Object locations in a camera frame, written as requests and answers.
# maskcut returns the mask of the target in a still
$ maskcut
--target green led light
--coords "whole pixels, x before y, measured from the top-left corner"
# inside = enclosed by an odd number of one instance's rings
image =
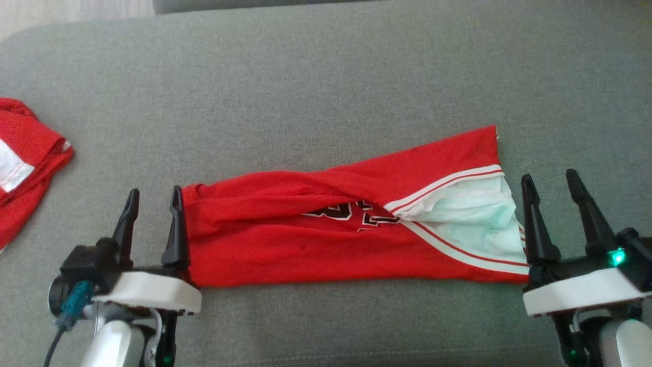
[[[609,263],[613,266],[618,266],[622,264],[627,258],[625,254],[625,250],[621,248],[617,250],[609,251],[607,254],[609,255],[610,258]]]

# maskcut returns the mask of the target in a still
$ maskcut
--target wooden floor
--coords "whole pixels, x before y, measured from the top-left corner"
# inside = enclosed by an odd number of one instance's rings
[[[0,42],[37,25],[153,14],[152,0],[0,0]]]

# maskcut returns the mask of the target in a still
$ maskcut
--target printed number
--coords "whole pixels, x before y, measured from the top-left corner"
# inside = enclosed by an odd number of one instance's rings
[[[374,227],[378,227],[378,223],[397,223],[399,221],[397,217],[381,217],[367,213],[367,210],[373,210],[374,207],[371,204],[366,203],[364,200],[356,202],[356,205],[359,206],[360,209],[364,210],[363,225],[372,225]]]
[[[328,217],[336,221],[347,221],[351,218],[351,204],[339,204],[337,207],[329,206],[328,208],[315,210],[304,215],[310,217]]]
[[[373,210],[374,207],[365,202],[364,200],[357,201],[355,203],[360,209],[363,210],[363,222],[362,225],[378,227],[380,223],[398,223],[399,219],[397,217],[382,217],[380,215],[371,215],[368,213],[369,210]],[[338,206],[329,206],[328,208],[315,210],[314,212],[305,213],[310,217],[328,217],[336,221],[347,221],[351,219],[353,212],[351,210],[351,203],[339,204]],[[358,232],[364,231],[367,228],[360,228]]]

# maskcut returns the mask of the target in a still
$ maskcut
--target couch cushion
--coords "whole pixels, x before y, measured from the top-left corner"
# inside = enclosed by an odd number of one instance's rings
[[[153,0],[156,14],[254,7],[279,7],[366,0]]]
[[[318,170],[496,124],[508,183],[532,173],[553,240],[582,252],[564,171],[615,229],[652,232],[652,29],[632,5],[378,1],[33,29],[0,46],[0,95],[77,156],[0,256],[0,364],[42,363],[48,286],[141,189],[133,259],[155,264],[175,184]],[[219,259],[216,259],[219,271]],[[558,365],[519,287],[358,281],[208,289],[179,366]],[[80,323],[53,366],[75,365]]]

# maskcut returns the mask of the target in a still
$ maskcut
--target blue connector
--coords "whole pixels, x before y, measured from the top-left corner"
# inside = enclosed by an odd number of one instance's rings
[[[61,315],[57,319],[57,327],[67,331],[72,330],[82,315],[83,308],[91,303],[95,288],[90,281],[80,281],[75,284],[66,302],[61,306]]]

